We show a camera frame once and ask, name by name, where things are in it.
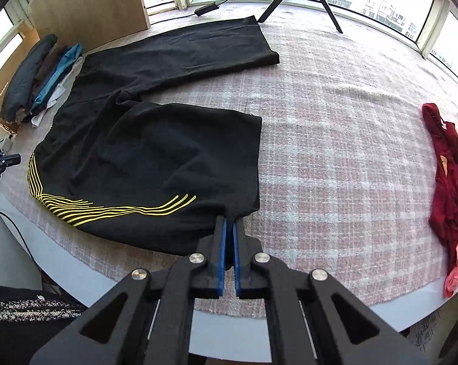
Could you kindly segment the brown folded garment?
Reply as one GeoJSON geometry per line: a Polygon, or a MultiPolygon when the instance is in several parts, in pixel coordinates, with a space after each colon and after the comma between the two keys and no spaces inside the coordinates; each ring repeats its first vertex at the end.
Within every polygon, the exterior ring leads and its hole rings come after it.
{"type": "Polygon", "coordinates": [[[55,45],[43,60],[41,67],[33,78],[33,85],[31,94],[28,99],[26,111],[32,109],[34,100],[40,93],[41,89],[46,85],[51,75],[56,71],[56,66],[58,65],[67,49],[67,46],[59,47],[55,45]]]}

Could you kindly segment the light blue folded garment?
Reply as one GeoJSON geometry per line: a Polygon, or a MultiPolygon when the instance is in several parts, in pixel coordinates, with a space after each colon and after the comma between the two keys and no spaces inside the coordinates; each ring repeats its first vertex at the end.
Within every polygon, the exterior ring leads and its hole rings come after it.
{"type": "Polygon", "coordinates": [[[46,109],[47,101],[50,99],[56,86],[70,72],[73,64],[81,55],[81,52],[81,44],[74,44],[73,46],[68,47],[65,54],[62,56],[58,65],[56,66],[56,71],[51,75],[46,85],[41,89],[40,93],[34,100],[32,109],[27,111],[28,116],[36,116],[42,110],[46,109]]]}

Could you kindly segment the black sport shorts yellow stripes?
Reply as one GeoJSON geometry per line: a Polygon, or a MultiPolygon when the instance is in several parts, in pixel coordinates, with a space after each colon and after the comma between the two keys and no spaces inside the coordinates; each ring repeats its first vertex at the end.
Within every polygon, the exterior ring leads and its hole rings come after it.
{"type": "Polygon", "coordinates": [[[31,196],[74,228],[187,255],[259,209],[262,120],[151,96],[279,62],[252,16],[170,30],[90,54],[30,156],[31,196]]]}

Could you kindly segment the pink plaid tablecloth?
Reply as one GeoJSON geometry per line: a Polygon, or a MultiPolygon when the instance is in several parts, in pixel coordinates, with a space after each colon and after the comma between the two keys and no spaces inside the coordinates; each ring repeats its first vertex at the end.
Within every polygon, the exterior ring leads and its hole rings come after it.
{"type": "Polygon", "coordinates": [[[428,224],[436,157],[421,107],[458,132],[458,85],[398,40],[345,22],[262,31],[280,62],[193,82],[157,103],[262,118],[260,209],[245,231],[288,266],[321,267],[368,305],[442,282],[447,254],[428,224]]]}

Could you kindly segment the wooden board panel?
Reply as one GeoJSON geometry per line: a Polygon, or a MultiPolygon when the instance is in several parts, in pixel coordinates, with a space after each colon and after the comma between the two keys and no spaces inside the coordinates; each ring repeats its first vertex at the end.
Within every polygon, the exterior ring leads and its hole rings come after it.
{"type": "Polygon", "coordinates": [[[28,13],[40,37],[85,51],[150,27],[144,0],[31,0],[28,13]]]}

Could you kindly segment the white folded shirt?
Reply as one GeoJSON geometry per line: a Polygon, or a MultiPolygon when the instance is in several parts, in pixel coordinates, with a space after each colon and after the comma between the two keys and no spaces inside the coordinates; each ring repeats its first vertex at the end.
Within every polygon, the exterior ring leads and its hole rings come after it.
{"type": "Polygon", "coordinates": [[[79,71],[83,65],[84,57],[80,56],[76,62],[73,64],[72,69],[70,72],[64,77],[63,80],[56,86],[55,90],[53,91],[50,99],[47,101],[46,109],[41,111],[38,115],[32,117],[31,125],[34,128],[37,128],[49,109],[55,106],[63,97],[63,95],[71,88],[73,82],[75,81],[79,71]]]}

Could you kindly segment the dark red garment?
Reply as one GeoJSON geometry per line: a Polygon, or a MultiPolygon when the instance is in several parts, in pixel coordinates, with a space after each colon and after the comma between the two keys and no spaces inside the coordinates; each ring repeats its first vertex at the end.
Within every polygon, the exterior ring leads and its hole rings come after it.
{"type": "Polygon", "coordinates": [[[455,124],[443,120],[434,103],[423,104],[421,110],[437,161],[428,223],[447,251],[447,271],[451,272],[458,244],[458,134],[455,124]]]}

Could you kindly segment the black white knit sleeve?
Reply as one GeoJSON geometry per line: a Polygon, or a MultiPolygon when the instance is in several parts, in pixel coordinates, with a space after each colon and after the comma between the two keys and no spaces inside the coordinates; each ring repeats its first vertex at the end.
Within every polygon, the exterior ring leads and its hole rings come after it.
{"type": "Polygon", "coordinates": [[[55,293],[0,286],[0,364],[28,364],[86,306],[55,293]]]}

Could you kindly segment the dark grey folded garment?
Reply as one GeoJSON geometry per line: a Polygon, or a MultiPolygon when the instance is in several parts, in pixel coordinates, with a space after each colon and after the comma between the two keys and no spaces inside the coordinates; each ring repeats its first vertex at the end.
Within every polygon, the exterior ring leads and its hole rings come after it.
{"type": "Polygon", "coordinates": [[[36,42],[27,56],[18,66],[4,93],[0,117],[2,120],[13,123],[18,111],[27,106],[33,88],[35,75],[41,68],[51,48],[58,40],[57,35],[49,34],[36,42]]]}

